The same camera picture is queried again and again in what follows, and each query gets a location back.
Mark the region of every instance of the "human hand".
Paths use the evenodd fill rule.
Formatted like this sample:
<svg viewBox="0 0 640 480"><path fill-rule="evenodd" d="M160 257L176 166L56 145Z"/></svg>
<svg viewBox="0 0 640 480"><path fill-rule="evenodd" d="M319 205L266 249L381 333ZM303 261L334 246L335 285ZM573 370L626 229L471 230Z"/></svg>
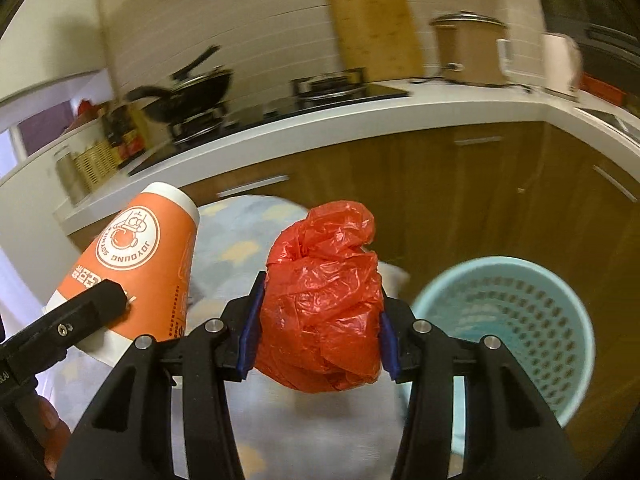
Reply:
<svg viewBox="0 0 640 480"><path fill-rule="evenodd" d="M40 420L47 429L47 439L44 445L44 465L51 473L51 476L55 477L58 461L71 437L71 431L68 425L60 420L56 409L44 397L38 398L38 409Z"/></svg>

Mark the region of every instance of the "kitchen counter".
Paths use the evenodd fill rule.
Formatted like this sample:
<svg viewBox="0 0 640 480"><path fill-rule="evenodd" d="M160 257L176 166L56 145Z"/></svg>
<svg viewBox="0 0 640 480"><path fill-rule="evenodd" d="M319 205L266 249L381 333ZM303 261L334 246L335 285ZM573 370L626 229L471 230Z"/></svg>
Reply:
<svg viewBox="0 0 640 480"><path fill-rule="evenodd" d="M412 93L396 98L320 110L245 130L181 153L135 176L116 174L76 208L60 216L65 234L118 212L156 181L182 187L217 174L284 155L366 137L464 124L545 121L609 157L640 182L640 144L576 106L613 113L636 128L626 110L580 92L579 103L523 88L479 88L441 81L384 83Z"/></svg>

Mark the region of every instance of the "wooden cutting board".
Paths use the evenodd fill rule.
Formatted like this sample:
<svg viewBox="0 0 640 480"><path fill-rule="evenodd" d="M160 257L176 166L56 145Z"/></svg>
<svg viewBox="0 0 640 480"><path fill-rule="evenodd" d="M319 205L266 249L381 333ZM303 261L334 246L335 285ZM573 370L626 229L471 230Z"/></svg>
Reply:
<svg viewBox="0 0 640 480"><path fill-rule="evenodd" d="M365 67L369 81L424 75L407 0L329 0L345 68Z"/></svg>

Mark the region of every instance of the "frying pan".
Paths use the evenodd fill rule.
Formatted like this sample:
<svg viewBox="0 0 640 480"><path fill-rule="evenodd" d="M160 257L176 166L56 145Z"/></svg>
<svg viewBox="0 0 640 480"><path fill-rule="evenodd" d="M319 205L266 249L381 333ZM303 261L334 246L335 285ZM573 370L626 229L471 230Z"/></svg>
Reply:
<svg viewBox="0 0 640 480"><path fill-rule="evenodd" d="M210 46L186 67L172 74L176 86L169 89L161 86L139 86L128 92L129 102L157 97L142 111L150 119L159 123L178 124L194 115L215 107L225 96L231 83L233 71L216 67L211 72L190 77L190 71L217 52L218 46Z"/></svg>

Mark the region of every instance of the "perforated plastic basket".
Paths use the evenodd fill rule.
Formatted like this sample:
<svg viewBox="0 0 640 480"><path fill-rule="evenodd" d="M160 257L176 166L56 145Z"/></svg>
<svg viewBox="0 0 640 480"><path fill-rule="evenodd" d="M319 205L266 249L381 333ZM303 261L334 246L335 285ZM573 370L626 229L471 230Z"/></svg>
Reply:
<svg viewBox="0 0 640 480"><path fill-rule="evenodd" d="M565 426L591 380L591 321L574 291L532 262L491 256L452 267L433 280L412 306L447 335L480 341L498 336ZM403 385L406 399L410 384ZM452 450L464 452L464 381L454 384Z"/></svg>

